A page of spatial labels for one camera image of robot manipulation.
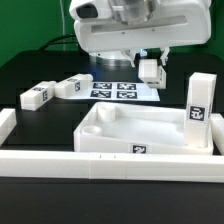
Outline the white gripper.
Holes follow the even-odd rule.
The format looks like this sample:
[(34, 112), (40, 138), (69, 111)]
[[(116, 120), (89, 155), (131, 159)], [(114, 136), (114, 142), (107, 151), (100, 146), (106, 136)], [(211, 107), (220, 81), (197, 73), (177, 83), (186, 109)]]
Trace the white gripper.
[(211, 0), (109, 0), (112, 17), (74, 19), (81, 48), (88, 53), (122, 51), (135, 66), (136, 51), (160, 49), (165, 66), (169, 47), (206, 43), (211, 36)]

